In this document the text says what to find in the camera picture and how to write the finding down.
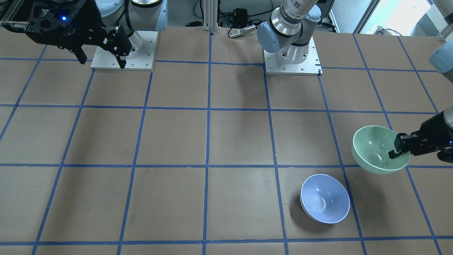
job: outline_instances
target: grid square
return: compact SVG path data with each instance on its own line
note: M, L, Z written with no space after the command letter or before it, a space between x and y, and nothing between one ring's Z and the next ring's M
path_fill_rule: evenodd
M16 103L36 66L36 62L0 60L0 103Z
M84 108L65 163L132 164L141 115L141 109Z
M302 254L363 254L360 242L308 242L288 243L289 255Z
M117 241L130 168L63 168L41 241Z
M410 134L420 129L423 122L433 115L429 114L388 114L393 130L396 133ZM413 166L451 166L450 163L440 161L437 153L428 153L420 156L412 156L409 165Z
M436 235L453 235L451 169L411 168L412 178Z
M443 254L446 254L449 250L453 250L453 240L437 239L437 242L439 243L440 250L443 252Z
M352 34L313 33L313 38L322 66L365 67Z
M369 255L438 255L434 240L366 241Z
M273 112L272 125L278 164L340 164L326 113Z
M137 168L124 240L201 240L204 168Z
M321 80L329 109L382 111L367 71L325 69Z
M207 64L156 62L148 106L207 107Z
M211 107L267 108L262 66L212 65Z
M383 113L331 113L338 147L345 165L356 165L352 156L352 139L357 130L366 126L381 126L389 128Z
M206 121L202 110L146 110L137 164L204 165Z
M210 124L210 164L274 164L267 112L211 111Z
M82 50L87 55L88 59L93 59L94 53L96 52L97 46L94 45L83 45ZM59 49L57 46L48 45L46 52L43 55L43 59L69 59L77 60L74 53L69 52L67 49Z
M46 245L38 246L36 255L115 255L116 245Z
M257 36L243 36L230 39L228 28L218 28L218 33L212 36L212 61L223 63L262 63L263 48Z
M417 70L435 70L428 57L443 45L442 42L435 37L415 36L400 36L400 40Z
M121 255L200 255L202 245L123 245Z
M31 254L33 246L0 246L0 254L24 255Z
M208 194L207 239L283 237L273 168L210 168Z
M346 172L364 237L431 235L404 169L391 176Z
M284 226L288 238L344 238L359 237L352 209L337 224L324 224L311 219L300 204L300 189L304 181L314 174L327 174L346 183L341 168L280 168L280 188Z
M208 61L209 32L200 27L169 26L159 33L156 52L157 60Z
M19 107L0 141L0 162L59 164L77 109Z
M0 107L0 133L3 131L8 119L10 118L13 107Z
M85 105L143 106L149 72L96 70Z
M439 73L419 73L419 75L437 109L441 112L450 108L453 99L452 83Z
M0 167L1 242L36 240L57 171L54 167ZM0 250L0 254L11 253Z
M434 107L415 72L371 71L371 76L386 111L434 111Z
M272 109L326 109L317 76L267 75L267 84Z
M206 255L284 255L283 243L208 244Z
M42 61L20 103L80 105L90 75L78 62Z
M355 36L369 68L414 69L396 36L368 34Z
M44 45L37 44L24 34L0 29L0 58L31 58L41 55Z

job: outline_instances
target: bowl rim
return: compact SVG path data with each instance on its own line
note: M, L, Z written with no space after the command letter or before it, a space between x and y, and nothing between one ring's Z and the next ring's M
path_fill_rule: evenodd
M397 169L385 169L385 168L381 168L381 167L375 166L375 165L369 163L366 159L364 159L364 158L360 155L360 153L357 151L357 149L356 149L356 147L355 147L355 145L354 145L355 140L356 140L357 133L359 133L359 131L361 131L362 129L365 129L365 128L372 128L372 127L387 129L387 130L390 130L390 131L392 131L393 133L395 133L395 135L397 135L397 133L396 133L395 131L393 131L393 130L391 130L391 129L389 129L389 128L383 127L383 126L370 125L370 126L365 126L365 127L360 128L359 130L356 131L356 133L355 133L354 136L352 137L352 148L354 148L354 151L356 152L357 156L359 156L360 159L363 160L366 164L368 164L369 166L371 166L371 167L373 167L373 168L375 168L375 169L377 169L377 170L382 170L382 171L386 171L386 172L395 172L395 171L398 171L398 170L400 170L400 169L406 167L406 166L409 164L409 161L410 161L410 152L405 153L405 155L409 155L407 163L406 163L404 166L402 166L401 168L397 168Z
M327 177L329 177L329 178L332 178L332 179L336 180L338 183L340 183L340 185L343 187L344 191L346 191L346 194L347 194L347 201L348 201L348 205L349 205L349 206L348 206L348 208L347 208L346 214L345 214L340 220L338 220L338 221L331 221L331 222L320 221L320 220L319 220L317 217L315 217L315 216L308 210L308 208L305 206L304 199L303 199L303 197L302 197L302 190L304 189L305 183L306 183L309 179L311 179L312 177L314 177L314 176L327 176ZM300 188L300 200L301 200L301 202L302 202L303 209L305 209L304 211L310 216L310 218L313 218L313 219L315 219L315 220L317 220L317 221L319 221L319 222L327 223L327 224L335 224L335 223L339 223L340 221L344 220L344 219L347 217L347 215L349 214L349 211L351 210L351 199L349 198L349 193L347 192L347 189L346 189L346 188L343 186L343 184L342 184L339 180L337 180L335 177L332 177L332 176L330 176L330 175L328 175L328 174L323 174L323 173L314 174L314 175L308 177L308 178L304 181L304 183L302 184L302 187Z

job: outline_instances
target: qr code label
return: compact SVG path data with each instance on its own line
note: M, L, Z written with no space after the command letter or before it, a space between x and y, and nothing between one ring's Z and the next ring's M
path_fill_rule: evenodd
M291 3L294 5L294 7L296 7L297 9L299 9L300 3L299 3L297 0L291 0Z

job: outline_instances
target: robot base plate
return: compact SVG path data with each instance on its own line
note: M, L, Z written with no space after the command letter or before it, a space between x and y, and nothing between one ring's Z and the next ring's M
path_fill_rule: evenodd
M103 50L101 47L96 49L96 53L91 63L91 69L101 70L138 70L152 71L157 45L157 33L154 31L137 31L143 39L143 46L131 51L126 57L126 67L121 69L112 53Z
M300 64L285 63L280 56L281 52L277 51L269 53L265 50L264 60L266 64L267 74L288 74L288 75L318 75L323 74L321 64L319 62L318 52L314 45L313 37L310 39L310 52L307 59Z

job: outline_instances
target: light blue joint cap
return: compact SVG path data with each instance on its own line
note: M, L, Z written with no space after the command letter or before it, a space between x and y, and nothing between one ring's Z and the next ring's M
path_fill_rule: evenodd
M441 74L451 70L453 68L453 40L449 40L434 51L428 60Z
M162 8L160 9L160 15L157 19L156 29L155 31L164 31L167 29L167 21L169 19L169 11L168 11L168 4L167 0L164 0L162 3Z
M105 18L123 6L124 0L96 0L101 17Z
M319 22L321 20L321 9L314 5L305 18L312 22Z
M280 44L274 31L267 22L262 22L257 28L258 41L263 49L269 53L280 49Z

